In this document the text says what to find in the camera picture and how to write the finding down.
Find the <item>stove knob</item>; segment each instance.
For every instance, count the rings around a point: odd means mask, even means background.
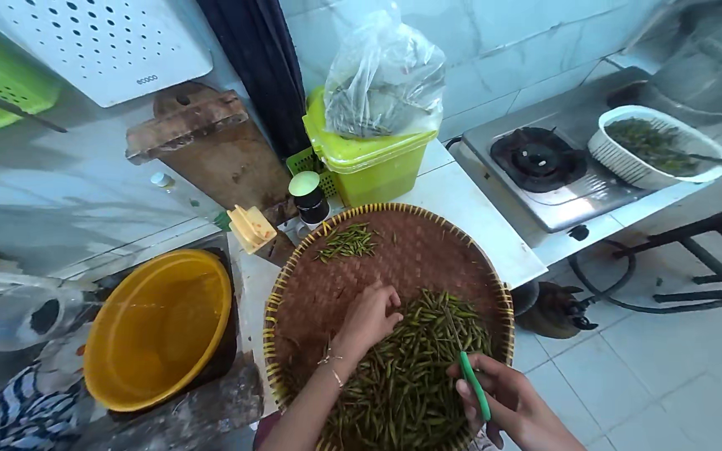
[[[586,225],[577,225],[576,227],[570,229],[567,234],[570,237],[575,238],[577,241],[584,241],[588,236],[590,236],[590,230],[587,229]]]

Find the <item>yellow basin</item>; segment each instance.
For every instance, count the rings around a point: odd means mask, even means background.
[[[84,354],[88,391],[119,412],[178,392],[214,354],[231,291],[225,268],[206,251],[172,251],[139,266],[96,316]]]

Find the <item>black cloth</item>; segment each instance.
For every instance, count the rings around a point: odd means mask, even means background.
[[[277,0],[197,0],[241,77],[272,147],[289,157],[310,146],[303,78]]]

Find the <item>wooden cutting board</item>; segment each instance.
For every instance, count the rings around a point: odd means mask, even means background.
[[[158,158],[219,205],[255,205],[273,225],[297,215],[291,175],[235,91],[180,84],[156,94],[154,112],[127,130],[128,160]]]

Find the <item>human hand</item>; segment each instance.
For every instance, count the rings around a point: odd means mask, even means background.
[[[486,392],[492,412],[486,434],[498,449],[503,449],[504,430],[522,451],[586,451],[524,374],[483,354],[471,354],[469,364],[477,370],[478,382]],[[447,375],[460,378],[459,365],[451,365]],[[484,424],[472,387],[459,379],[456,391],[461,395],[470,428],[477,432]]]
[[[383,282],[377,281],[364,288],[350,305],[342,329],[333,339],[334,353],[343,359],[361,360],[370,347],[391,334],[395,325],[403,320],[400,313],[386,317],[388,307],[400,307],[400,297],[394,286],[384,286]]]

